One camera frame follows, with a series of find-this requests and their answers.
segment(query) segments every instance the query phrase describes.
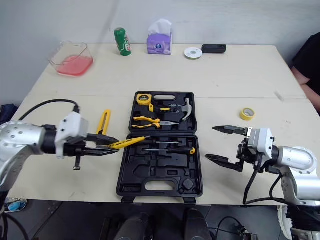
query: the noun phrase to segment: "foam tool tray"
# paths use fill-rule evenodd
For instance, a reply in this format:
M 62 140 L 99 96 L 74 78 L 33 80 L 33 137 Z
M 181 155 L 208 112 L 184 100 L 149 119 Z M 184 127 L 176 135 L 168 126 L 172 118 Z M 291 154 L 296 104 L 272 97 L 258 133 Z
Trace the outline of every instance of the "foam tool tray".
M 176 112 L 163 112 L 155 113 L 149 111 L 148 105 L 139 105 L 137 103 L 138 94 L 148 94 L 152 95 L 151 103 L 154 108 L 165 108 L 170 105 L 185 106 L 186 99 L 189 99 L 189 104 L 192 107 L 190 116 L 186 121 L 182 119 L 187 114 L 186 112 L 179 111 Z M 152 119 L 159 119 L 161 121 L 170 121 L 174 123 L 179 123 L 177 125 L 161 125 L 160 128 L 155 126 L 149 128 L 133 128 L 132 125 L 144 126 L 150 124 L 150 122 L 142 120 L 135 121 L 134 117 L 147 117 Z M 131 133 L 141 134 L 142 136 L 147 136 L 151 134 L 165 135 L 165 134 L 175 134 L 175 135 L 193 135 L 197 131 L 197 120 L 196 120 L 196 106 L 195 106 L 195 96 L 192 92 L 159 92 L 159 91 L 138 91 L 135 93 L 133 107 L 129 122 L 129 130 Z
M 128 139 L 143 135 L 130 134 Z M 196 197 L 203 194 L 198 138 L 195 135 L 152 135 L 157 142 L 136 143 L 124 149 L 116 193 L 122 202 L 133 203 L 135 197 L 181 197 L 185 204 L 196 204 Z M 195 154 L 145 151 L 168 147 L 195 148 Z M 158 189 L 159 182 L 170 189 Z

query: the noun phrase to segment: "screwdriver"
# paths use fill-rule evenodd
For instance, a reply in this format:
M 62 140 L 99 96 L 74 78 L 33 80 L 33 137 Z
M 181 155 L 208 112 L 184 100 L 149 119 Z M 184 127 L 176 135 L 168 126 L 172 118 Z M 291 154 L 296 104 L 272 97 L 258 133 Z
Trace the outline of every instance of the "screwdriver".
M 188 146 L 168 147 L 167 149 L 145 149 L 145 151 L 165 151 L 168 154 L 184 154 L 192 155 L 195 154 L 196 149 Z
M 140 142 L 140 144 L 179 144 L 178 141 L 157 141 L 155 139 L 146 139 Z
M 136 144 L 141 141 L 144 141 L 146 138 L 150 138 L 150 137 L 151 136 L 140 136 L 140 137 L 136 137 L 136 138 L 127 139 L 124 141 L 118 141 L 116 143 L 107 145 L 107 147 L 113 148 L 113 149 L 122 149 L 122 148 L 128 147 L 132 144 Z

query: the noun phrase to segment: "black shirt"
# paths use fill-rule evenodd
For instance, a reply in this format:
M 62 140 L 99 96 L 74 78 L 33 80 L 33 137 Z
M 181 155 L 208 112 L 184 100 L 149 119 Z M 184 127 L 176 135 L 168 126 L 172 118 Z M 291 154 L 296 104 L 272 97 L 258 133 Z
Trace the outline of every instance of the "black shirt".
M 306 41 L 293 58 L 293 66 L 310 79 L 307 85 L 320 95 L 320 32 Z

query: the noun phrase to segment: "person's arm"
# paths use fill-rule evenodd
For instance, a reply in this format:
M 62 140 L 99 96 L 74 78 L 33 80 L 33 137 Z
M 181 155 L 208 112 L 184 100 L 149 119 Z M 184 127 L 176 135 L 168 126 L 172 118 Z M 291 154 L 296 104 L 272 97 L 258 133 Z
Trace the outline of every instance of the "person's arm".
M 306 97 L 311 101 L 314 108 L 320 112 L 320 95 L 318 95 L 315 91 L 313 91 L 307 83 L 310 81 L 310 78 L 305 77 L 298 69 L 293 67 L 291 69 L 293 75 L 295 76 L 296 80 L 300 84 L 302 90 L 304 91 Z

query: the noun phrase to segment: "clear plastic container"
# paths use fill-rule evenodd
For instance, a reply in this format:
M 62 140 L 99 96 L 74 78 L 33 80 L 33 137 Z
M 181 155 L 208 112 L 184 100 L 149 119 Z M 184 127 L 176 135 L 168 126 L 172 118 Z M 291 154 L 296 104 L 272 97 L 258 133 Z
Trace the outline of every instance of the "clear plastic container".
M 87 44 L 64 41 L 49 62 L 59 74 L 76 77 L 83 75 L 94 59 Z

